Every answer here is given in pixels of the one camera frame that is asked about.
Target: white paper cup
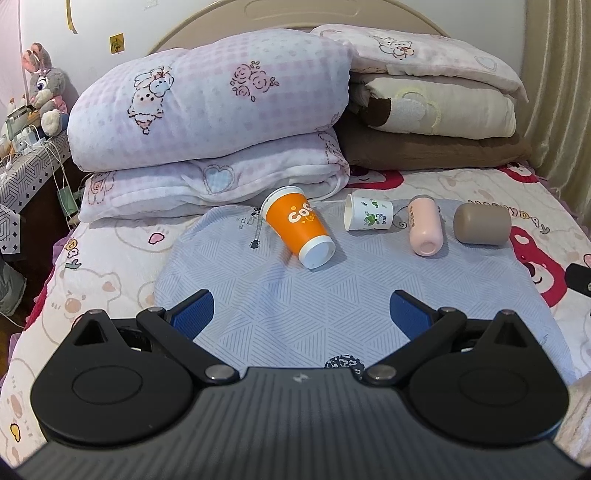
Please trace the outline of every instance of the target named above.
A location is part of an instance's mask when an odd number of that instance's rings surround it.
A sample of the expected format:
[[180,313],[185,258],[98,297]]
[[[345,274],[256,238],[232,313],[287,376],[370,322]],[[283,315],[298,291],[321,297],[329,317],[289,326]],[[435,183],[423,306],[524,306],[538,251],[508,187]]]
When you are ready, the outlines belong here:
[[388,230],[394,222],[394,205],[389,200],[353,197],[345,200],[345,230]]

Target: paper cup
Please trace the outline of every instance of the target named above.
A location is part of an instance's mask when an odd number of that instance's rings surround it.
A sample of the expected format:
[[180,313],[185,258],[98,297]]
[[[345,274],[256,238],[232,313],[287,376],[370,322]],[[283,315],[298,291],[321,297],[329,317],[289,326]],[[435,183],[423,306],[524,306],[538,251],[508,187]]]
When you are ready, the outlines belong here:
[[261,213],[306,268],[324,265],[335,253],[335,243],[298,187],[282,187],[271,193]]
[[389,200],[353,197],[345,200],[345,230],[387,230],[394,222],[394,206]]

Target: orange paper cup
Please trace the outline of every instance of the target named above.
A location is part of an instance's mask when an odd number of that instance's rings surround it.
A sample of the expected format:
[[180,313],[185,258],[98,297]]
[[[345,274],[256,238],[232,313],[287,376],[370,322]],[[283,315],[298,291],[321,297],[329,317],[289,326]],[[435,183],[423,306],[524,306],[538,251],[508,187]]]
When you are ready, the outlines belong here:
[[282,187],[263,202],[263,218],[309,269],[330,260],[335,243],[298,187]]

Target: curtain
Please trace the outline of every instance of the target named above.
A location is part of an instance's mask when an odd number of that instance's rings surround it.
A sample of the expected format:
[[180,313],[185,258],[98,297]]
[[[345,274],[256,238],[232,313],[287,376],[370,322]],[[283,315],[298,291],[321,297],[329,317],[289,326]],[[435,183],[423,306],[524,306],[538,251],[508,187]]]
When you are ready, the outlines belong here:
[[19,10],[20,0],[0,0],[0,122],[10,98],[25,93]]
[[591,227],[591,7],[589,0],[528,0],[522,78],[530,103],[517,130],[532,165]]

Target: beige blanket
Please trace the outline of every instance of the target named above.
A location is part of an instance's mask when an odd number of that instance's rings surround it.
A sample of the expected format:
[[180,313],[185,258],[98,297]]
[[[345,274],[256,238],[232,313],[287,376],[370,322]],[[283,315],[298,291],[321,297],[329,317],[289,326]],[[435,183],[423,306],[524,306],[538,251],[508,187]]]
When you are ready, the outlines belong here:
[[591,466],[591,373],[569,387],[569,411],[554,442],[571,458]]

